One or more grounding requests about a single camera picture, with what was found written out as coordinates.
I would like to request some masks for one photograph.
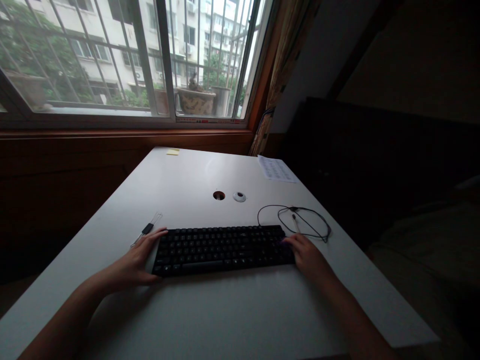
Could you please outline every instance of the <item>flower pot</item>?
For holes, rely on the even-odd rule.
[[[6,75],[33,110],[44,110],[44,105],[47,102],[42,87],[43,82],[46,80],[44,77],[17,72],[6,72]]]
[[[222,86],[211,86],[211,90],[216,95],[213,99],[213,115],[219,118],[226,118],[229,107],[230,89]]]
[[[169,113],[169,97],[165,90],[155,89],[156,108],[159,114]]]
[[[180,107],[187,115],[212,115],[215,94],[177,88]]]

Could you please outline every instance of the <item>white round object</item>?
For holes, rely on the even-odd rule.
[[[247,200],[247,197],[243,192],[235,192],[233,194],[233,198],[235,201],[238,201],[239,203],[243,203],[245,200]]]

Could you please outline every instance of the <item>paper sheet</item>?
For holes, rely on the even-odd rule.
[[[166,152],[167,155],[178,155],[180,153],[180,149],[170,149]]]
[[[299,179],[282,160],[258,155],[258,163],[263,170],[263,174],[269,180],[283,181],[287,183],[299,182]]]

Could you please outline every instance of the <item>air conditioner unit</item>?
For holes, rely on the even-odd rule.
[[[194,13],[196,8],[195,8],[195,4],[191,1],[187,1],[186,2],[186,9],[188,10],[189,13]]]
[[[138,81],[145,81],[143,72],[135,71],[135,76]]]
[[[186,44],[186,51],[187,55],[191,55],[195,52],[195,46],[191,45],[191,44]]]

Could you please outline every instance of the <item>spacebar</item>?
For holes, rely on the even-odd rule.
[[[183,274],[199,274],[213,271],[220,271],[224,269],[224,261],[206,261],[183,264],[181,272]]]

